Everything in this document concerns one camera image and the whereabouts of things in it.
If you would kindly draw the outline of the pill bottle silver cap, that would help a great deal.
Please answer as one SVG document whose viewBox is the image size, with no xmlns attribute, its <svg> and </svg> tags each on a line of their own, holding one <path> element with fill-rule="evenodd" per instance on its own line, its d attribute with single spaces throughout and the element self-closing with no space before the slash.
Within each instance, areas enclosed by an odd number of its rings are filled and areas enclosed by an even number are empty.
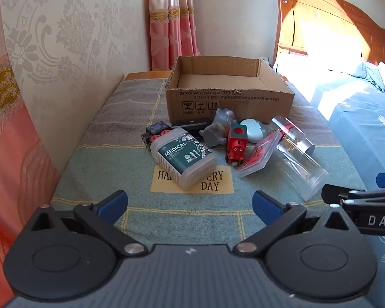
<svg viewBox="0 0 385 308">
<path fill-rule="evenodd" d="M 275 116 L 268 124 L 268 134 L 280 130 L 283 135 L 291 139 L 296 147 L 302 152 L 312 155 L 315 150 L 315 145 L 307 138 L 305 133 L 299 129 L 290 119 L 283 115 Z"/>
</svg>

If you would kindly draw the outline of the grey rubber animal toy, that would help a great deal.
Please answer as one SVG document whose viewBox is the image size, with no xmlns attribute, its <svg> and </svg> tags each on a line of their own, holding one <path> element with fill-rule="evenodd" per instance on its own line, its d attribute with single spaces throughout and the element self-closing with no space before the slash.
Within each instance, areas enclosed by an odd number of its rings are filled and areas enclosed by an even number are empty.
<svg viewBox="0 0 385 308">
<path fill-rule="evenodd" d="M 227 135 L 232 124 L 236 124 L 235 114 L 230 109 L 217 109 L 213 122 L 199 134 L 204 142 L 212 148 L 227 143 Z"/>
</svg>

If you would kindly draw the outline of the brown cardboard box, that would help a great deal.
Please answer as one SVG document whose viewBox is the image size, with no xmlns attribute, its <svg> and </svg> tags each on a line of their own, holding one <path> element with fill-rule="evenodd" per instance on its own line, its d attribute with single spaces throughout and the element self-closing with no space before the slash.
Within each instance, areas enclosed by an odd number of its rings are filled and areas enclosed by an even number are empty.
<svg viewBox="0 0 385 308">
<path fill-rule="evenodd" d="M 294 93 L 281 76 L 260 59 L 233 56 L 180 56 L 166 88 L 172 124 L 213 119 L 217 109 L 230 109 L 237 120 L 267 123 L 288 116 Z"/>
</svg>

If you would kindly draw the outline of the wooden bed headboard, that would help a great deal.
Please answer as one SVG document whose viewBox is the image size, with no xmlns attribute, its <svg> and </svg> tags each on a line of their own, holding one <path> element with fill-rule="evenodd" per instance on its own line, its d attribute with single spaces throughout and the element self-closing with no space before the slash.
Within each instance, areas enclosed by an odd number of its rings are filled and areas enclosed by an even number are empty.
<svg viewBox="0 0 385 308">
<path fill-rule="evenodd" d="M 278 21 L 273 61 L 279 53 L 306 54 L 307 30 L 323 26 L 330 35 L 356 38 L 366 61 L 385 63 L 385 29 L 345 0 L 277 0 Z"/>
</svg>

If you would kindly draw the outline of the orange red fabric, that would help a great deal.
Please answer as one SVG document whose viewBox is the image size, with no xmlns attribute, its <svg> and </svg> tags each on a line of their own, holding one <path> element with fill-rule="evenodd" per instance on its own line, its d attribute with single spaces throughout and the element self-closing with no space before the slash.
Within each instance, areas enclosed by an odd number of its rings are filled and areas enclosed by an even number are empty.
<svg viewBox="0 0 385 308">
<path fill-rule="evenodd" d="M 12 297 L 3 261 L 60 174 L 37 134 L 7 55 L 0 57 L 0 307 Z"/>
</svg>

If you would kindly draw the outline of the checked blanket on table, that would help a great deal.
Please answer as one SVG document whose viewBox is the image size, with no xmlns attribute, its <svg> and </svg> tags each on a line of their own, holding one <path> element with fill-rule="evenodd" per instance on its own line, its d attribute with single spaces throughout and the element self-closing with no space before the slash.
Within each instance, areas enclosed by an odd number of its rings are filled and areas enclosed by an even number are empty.
<svg viewBox="0 0 385 308">
<path fill-rule="evenodd" d="M 263 190 L 280 202 L 302 202 L 270 160 L 239 178 L 225 161 L 225 148 L 213 149 L 216 170 L 192 190 L 181 189 L 142 142 L 146 127 L 167 120 L 165 80 L 121 83 L 85 132 L 52 199 L 54 208 L 97 203 L 125 190 L 129 207 L 116 226 L 145 245 L 234 245 L 260 230 L 252 196 Z"/>
</svg>

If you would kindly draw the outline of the red wooden toy train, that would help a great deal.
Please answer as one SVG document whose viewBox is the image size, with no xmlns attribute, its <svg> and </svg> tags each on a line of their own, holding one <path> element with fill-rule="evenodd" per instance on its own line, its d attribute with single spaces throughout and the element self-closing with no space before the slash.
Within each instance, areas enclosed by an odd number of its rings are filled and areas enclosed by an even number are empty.
<svg viewBox="0 0 385 308">
<path fill-rule="evenodd" d="M 244 162 L 247 147 L 247 126 L 232 124 L 229 128 L 226 144 L 226 162 L 231 166 L 240 166 Z"/>
</svg>

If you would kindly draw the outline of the clear plastic jar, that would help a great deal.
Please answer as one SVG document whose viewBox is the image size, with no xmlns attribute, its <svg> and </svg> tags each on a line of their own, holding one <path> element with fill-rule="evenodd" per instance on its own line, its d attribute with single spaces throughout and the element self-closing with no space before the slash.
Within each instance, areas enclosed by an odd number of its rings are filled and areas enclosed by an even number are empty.
<svg viewBox="0 0 385 308">
<path fill-rule="evenodd" d="M 274 151 L 274 157 L 285 180 L 305 201 L 314 197 L 328 181 L 328 172 L 291 140 L 283 138 Z"/>
</svg>

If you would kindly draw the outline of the mint green oval case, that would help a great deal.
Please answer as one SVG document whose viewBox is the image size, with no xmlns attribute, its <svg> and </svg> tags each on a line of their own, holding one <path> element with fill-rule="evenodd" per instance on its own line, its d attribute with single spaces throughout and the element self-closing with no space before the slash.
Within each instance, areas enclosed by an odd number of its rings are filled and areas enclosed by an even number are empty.
<svg viewBox="0 0 385 308">
<path fill-rule="evenodd" d="M 249 118 L 244 119 L 240 124 L 247 127 L 247 140 L 248 142 L 257 144 L 260 140 L 266 137 L 266 128 L 258 120 Z"/>
</svg>

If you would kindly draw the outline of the blue bed sheet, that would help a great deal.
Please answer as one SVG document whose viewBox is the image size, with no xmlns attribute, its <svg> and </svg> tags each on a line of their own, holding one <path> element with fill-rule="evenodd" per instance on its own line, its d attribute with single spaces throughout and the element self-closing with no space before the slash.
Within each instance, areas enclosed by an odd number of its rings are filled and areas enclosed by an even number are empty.
<svg viewBox="0 0 385 308">
<path fill-rule="evenodd" d="M 377 190 L 385 172 L 385 85 L 380 67 L 282 54 L 275 71 L 295 93 L 290 119 L 316 146 L 330 183 Z"/>
</svg>

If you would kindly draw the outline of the medical cotton swab container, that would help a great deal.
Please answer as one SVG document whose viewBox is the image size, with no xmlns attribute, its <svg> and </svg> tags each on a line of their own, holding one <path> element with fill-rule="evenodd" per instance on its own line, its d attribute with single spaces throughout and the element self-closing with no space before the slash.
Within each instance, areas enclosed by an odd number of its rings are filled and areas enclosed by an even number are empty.
<svg viewBox="0 0 385 308">
<path fill-rule="evenodd" d="M 216 170 L 218 159 L 206 145 L 177 127 L 151 142 L 151 155 L 183 190 L 191 190 Z"/>
</svg>

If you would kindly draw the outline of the pink card pack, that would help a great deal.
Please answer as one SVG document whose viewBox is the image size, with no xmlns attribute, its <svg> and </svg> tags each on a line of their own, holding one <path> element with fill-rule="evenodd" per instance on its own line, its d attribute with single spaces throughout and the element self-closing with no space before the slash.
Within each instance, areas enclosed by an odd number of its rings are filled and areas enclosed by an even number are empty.
<svg viewBox="0 0 385 308">
<path fill-rule="evenodd" d="M 257 171 L 263 170 L 269 162 L 281 137 L 281 132 L 276 131 L 260 140 L 257 145 L 255 145 L 252 153 L 244 161 L 242 166 L 237 169 L 238 178 L 243 178 Z"/>
</svg>

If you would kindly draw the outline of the black rectangular device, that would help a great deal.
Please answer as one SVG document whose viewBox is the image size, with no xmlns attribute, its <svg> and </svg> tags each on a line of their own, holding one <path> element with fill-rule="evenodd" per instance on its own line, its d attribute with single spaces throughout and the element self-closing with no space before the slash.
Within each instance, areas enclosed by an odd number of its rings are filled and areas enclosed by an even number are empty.
<svg viewBox="0 0 385 308">
<path fill-rule="evenodd" d="M 171 126 L 172 129 L 182 128 L 190 134 L 199 133 L 204 130 L 211 122 L 209 120 L 191 120 L 185 122 L 177 122 Z"/>
</svg>

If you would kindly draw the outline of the pink patterned curtain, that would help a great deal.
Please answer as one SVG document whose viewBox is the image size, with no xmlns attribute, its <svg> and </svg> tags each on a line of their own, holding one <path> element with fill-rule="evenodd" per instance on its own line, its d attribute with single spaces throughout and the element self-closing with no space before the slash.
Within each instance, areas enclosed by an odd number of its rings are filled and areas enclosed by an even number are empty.
<svg viewBox="0 0 385 308">
<path fill-rule="evenodd" d="M 198 56 L 193 0 L 149 0 L 151 66 L 171 70 L 180 56 Z"/>
</svg>

